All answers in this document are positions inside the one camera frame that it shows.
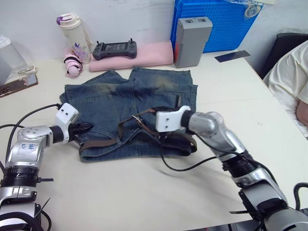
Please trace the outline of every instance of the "black chair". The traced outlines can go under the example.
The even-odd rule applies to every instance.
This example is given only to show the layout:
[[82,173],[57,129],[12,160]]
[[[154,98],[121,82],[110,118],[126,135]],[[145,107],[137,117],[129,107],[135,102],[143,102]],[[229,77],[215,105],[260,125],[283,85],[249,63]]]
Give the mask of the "black chair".
[[299,33],[282,33],[278,34],[273,48],[271,49],[269,56],[263,66],[261,73],[259,73],[261,79],[267,75],[267,73],[275,66],[280,58],[282,58],[289,51],[293,50],[298,45],[308,40],[308,34]]

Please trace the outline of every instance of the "person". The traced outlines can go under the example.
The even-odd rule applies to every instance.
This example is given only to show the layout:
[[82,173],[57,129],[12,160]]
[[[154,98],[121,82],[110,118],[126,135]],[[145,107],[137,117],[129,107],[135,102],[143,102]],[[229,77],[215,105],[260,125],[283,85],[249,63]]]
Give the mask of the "person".
[[282,57],[264,82],[308,139],[308,41]]

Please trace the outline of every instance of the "white shirt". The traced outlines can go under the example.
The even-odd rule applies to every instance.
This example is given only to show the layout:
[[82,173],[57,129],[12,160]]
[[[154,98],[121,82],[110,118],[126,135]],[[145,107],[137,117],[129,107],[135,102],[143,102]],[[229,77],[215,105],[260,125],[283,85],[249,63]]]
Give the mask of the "white shirt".
[[264,78],[270,91],[308,137],[308,128],[296,117],[299,100],[308,104],[308,41],[282,57]]

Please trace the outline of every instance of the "gray battery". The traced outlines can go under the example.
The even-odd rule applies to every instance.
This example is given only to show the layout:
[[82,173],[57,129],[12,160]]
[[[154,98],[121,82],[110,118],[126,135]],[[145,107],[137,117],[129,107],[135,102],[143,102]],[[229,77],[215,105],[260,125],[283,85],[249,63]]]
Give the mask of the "gray battery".
[[197,66],[213,24],[207,17],[180,18],[174,49],[174,65],[177,68]]

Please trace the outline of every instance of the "white wall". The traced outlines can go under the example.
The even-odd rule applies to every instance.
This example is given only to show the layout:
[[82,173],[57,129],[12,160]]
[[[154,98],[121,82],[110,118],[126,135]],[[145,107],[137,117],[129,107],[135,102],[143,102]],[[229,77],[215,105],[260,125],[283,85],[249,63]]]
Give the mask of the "white wall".
[[250,53],[246,60],[259,72],[276,35],[288,31],[308,33],[308,0],[276,0],[272,6],[265,5],[238,49]]
[[[0,0],[0,33],[13,41],[30,63],[63,56],[65,38],[56,17],[77,13],[93,42],[126,41],[140,45],[170,38],[174,0]],[[286,29],[308,30],[308,0],[276,0],[265,6],[240,50],[259,71],[275,41]]]

